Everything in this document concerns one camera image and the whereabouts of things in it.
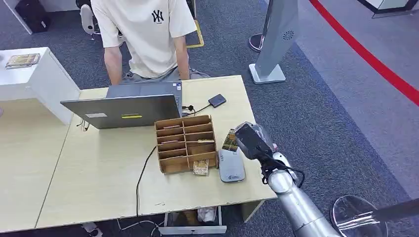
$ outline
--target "white paper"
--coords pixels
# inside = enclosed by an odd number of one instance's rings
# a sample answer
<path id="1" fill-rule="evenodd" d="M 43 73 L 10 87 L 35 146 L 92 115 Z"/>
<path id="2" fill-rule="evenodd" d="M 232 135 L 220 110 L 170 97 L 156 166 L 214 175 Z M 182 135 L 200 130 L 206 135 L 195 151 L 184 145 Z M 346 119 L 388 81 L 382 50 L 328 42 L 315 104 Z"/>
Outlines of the white paper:
<path id="1" fill-rule="evenodd" d="M 89 118 L 101 118 L 101 117 L 107 117 L 104 113 L 97 113 L 97 114 L 86 114 Z"/>

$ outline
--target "robotic arm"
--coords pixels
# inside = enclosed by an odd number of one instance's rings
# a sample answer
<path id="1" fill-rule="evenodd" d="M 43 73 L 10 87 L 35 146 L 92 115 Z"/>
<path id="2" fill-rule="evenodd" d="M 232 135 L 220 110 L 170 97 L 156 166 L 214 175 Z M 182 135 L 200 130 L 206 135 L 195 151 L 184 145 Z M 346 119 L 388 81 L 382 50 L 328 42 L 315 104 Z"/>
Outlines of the robotic arm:
<path id="1" fill-rule="evenodd" d="M 262 181 L 278 195 L 296 237 L 340 237 L 309 196 L 299 188 L 304 173 L 292 169 L 288 160 L 275 148 L 266 131 L 257 124 L 243 123 L 236 129 L 236 141 L 248 159 L 257 159 Z M 303 175 L 300 185 L 295 172 Z"/>

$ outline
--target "yellow sticker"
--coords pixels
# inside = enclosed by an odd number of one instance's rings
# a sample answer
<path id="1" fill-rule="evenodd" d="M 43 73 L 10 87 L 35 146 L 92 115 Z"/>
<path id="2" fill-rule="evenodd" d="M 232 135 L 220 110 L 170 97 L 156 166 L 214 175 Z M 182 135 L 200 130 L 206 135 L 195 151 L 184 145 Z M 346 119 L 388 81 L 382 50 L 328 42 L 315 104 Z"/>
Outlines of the yellow sticker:
<path id="1" fill-rule="evenodd" d="M 141 115 L 139 115 L 139 114 L 128 114 L 128 115 L 121 115 L 121 118 L 123 118 L 123 119 L 139 119 L 139 118 L 142 118 L 143 116 L 141 116 Z"/>

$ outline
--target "wooden desk organizer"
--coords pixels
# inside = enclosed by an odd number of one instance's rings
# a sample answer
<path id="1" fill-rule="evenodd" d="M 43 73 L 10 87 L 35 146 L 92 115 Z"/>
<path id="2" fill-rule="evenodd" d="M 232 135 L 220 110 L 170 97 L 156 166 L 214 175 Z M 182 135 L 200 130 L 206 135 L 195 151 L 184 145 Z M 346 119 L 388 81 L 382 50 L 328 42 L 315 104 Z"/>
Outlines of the wooden desk organizer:
<path id="1" fill-rule="evenodd" d="M 218 167 L 214 143 L 198 143 L 200 139 L 215 141 L 212 119 L 208 115 L 175 118 L 155 122 L 160 171 L 176 173 L 193 169 L 194 161 L 209 160 Z"/>

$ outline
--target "stanchion base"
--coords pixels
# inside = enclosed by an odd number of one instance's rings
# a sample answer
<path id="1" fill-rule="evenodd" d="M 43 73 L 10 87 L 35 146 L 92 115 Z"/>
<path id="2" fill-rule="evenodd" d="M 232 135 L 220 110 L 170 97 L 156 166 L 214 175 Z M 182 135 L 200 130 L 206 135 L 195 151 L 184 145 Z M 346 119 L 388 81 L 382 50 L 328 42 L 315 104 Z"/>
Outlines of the stanchion base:
<path id="1" fill-rule="evenodd" d="M 249 39 L 250 48 L 253 51 L 260 52 L 262 50 L 263 41 L 262 41 L 262 34 L 257 34 Z"/>
<path id="2" fill-rule="evenodd" d="M 254 66 L 255 66 L 254 63 L 250 64 L 249 69 L 250 69 L 251 76 L 253 77 L 253 82 L 255 84 L 265 84 L 265 83 L 285 81 L 285 75 L 282 72 L 282 69 L 279 67 L 279 64 L 277 64 L 274 70 L 272 70 L 271 74 L 269 74 L 269 76 L 265 78 L 259 77 L 259 75 L 257 74 L 256 68 L 254 68 Z"/>
<path id="3" fill-rule="evenodd" d="M 351 217 L 376 210 L 376 208 L 363 198 L 347 195 L 338 198 L 330 210 L 330 219 L 334 228 L 344 237 L 387 237 L 387 224 L 379 222 L 342 230 L 337 223 L 342 223 Z"/>

